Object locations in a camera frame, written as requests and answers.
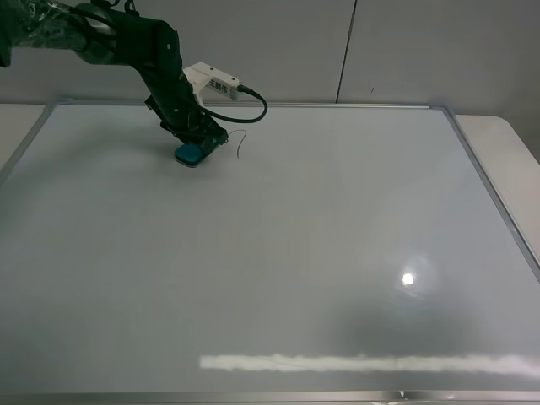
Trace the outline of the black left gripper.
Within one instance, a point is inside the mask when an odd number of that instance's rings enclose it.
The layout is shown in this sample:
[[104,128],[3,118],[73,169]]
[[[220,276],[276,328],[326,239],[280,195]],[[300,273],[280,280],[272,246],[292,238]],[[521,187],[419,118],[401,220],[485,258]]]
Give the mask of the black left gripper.
[[139,74],[150,92],[145,104],[159,117],[166,131],[182,143],[195,143],[203,149],[214,149],[227,142],[227,132],[201,110],[181,68],[143,68]]

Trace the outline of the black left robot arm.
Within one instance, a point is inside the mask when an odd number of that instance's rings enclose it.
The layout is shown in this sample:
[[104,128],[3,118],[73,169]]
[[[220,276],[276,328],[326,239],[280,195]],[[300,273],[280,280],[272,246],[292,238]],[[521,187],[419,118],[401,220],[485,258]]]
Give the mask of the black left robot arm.
[[10,65],[15,47],[69,50],[88,64],[131,67],[148,88],[147,107],[166,131],[205,152],[228,139],[198,104],[183,72],[178,34],[162,20],[117,11],[101,1],[76,7],[58,1],[3,1],[2,67]]

